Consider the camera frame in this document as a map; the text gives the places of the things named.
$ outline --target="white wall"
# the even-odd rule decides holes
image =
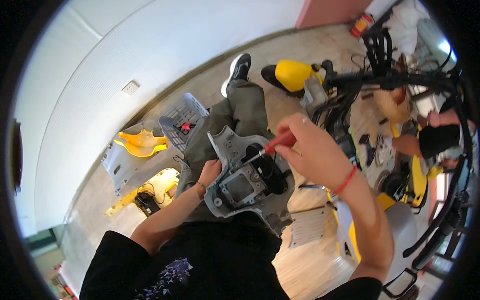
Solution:
[[[24,236],[63,221],[112,136],[152,97],[230,48],[291,28],[303,0],[71,0],[19,87]],[[132,96],[120,90],[134,79]]]

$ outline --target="person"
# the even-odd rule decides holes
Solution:
[[[396,138],[381,135],[380,149],[394,149],[409,156],[418,156],[425,160],[432,159],[433,164],[440,163],[447,168],[458,164],[458,157],[463,153],[463,137],[460,120],[455,112],[455,99],[449,97],[439,112],[431,111],[426,118],[412,113],[422,127],[418,138],[412,134],[403,134]],[[475,125],[469,120],[470,135],[475,135]]]
[[[207,209],[205,188],[220,174],[221,162],[206,132],[229,126],[239,135],[267,130],[264,93],[248,81],[251,57],[238,56],[230,68],[227,98],[214,105],[187,142],[179,193],[143,221],[127,238],[107,231],[85,274],[80,299],[288,299],[272,265],[282,240],[257,215],[243,212],[219,220]],[[297,113],[278,132],[291,130],[301,154],[276,151],[308,180],[339,193],[349,205],[362,260],[349,281],[320,299],[377,299],[393,259],[394,242],[384,210],[367,180],[355,172],[328,135]]]

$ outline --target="yellow fender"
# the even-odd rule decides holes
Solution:
[[[126,134],[119,132],[119,137],[126,142],[114,140],[119,145],[124,146],[127,151],[136,157],[149,157],[155,152],[167,149],[168,139],[165,136],[154,136],[153,130],[142,129],[138,134]]]
[[[281,60],[275,68],[276,79],[292,93],[304,89],[305,80],[315,75],[322,83],[323,78],[312,69],[312,66],[300,61]]]

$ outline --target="tiled floor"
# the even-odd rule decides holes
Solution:
[[[297,100],[286,97],[283,92],[265,82],[260,75],[262,67],[275,64],[280,59],[306,63],[320,63],[330,59],[335,71],[342,72],[343,67],[355,69],[350,61],[353,53],[364,53],[344,25],[315,28],[278,37],[252,47],[247,52],[252,56],[249,77],[264,89],[269,127],[274,133],[279,120],[300,111],[300,105]],[[230,61],[227,59],[184,84],[157,104],[144,119],[156,119],[157,115],[185,92],[192,93],[206,108],[219,102],[222,98],[220,86],[228,76]],[[363,133],[370,133],[373,145],[379,130],[378,121],[382,118],[371,100],[359,99],[352,106],[353,132],[357,138]],[[390,163],[385,168],[390,169],[392,166],[393,163]],[[374,186],[381,171],[383,169],[374,167],[374,164],[366,170],[371,186]],[[294,176],[297,185],[304,181],[296,172]],[[75,204],[62,240],[62,248],[67,257],[62,274],[77,292],[104,232],[111,229],[130,236],[145,218],[133,204],[113,217],[102,215],[117,200],[111,179],[103,167],[99,166]],[[323,206],[325,202],[326,195],[322,190],[295,190],[288,208],[291,212],[304,211]],[[352,266],[337,254],[336,223],[330,211],[325,217],[325,234],[321,240],[291,250],[288,248],[291,240],[289,229],[285,230],[282,239],[284,242],[273,264],[282,287],[291,299],[314,299],[344,283],[353,271]]]

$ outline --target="pink wall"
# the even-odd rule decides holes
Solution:
[[[306,0],[295,24],[298,29],[356,20],[372,0]]]

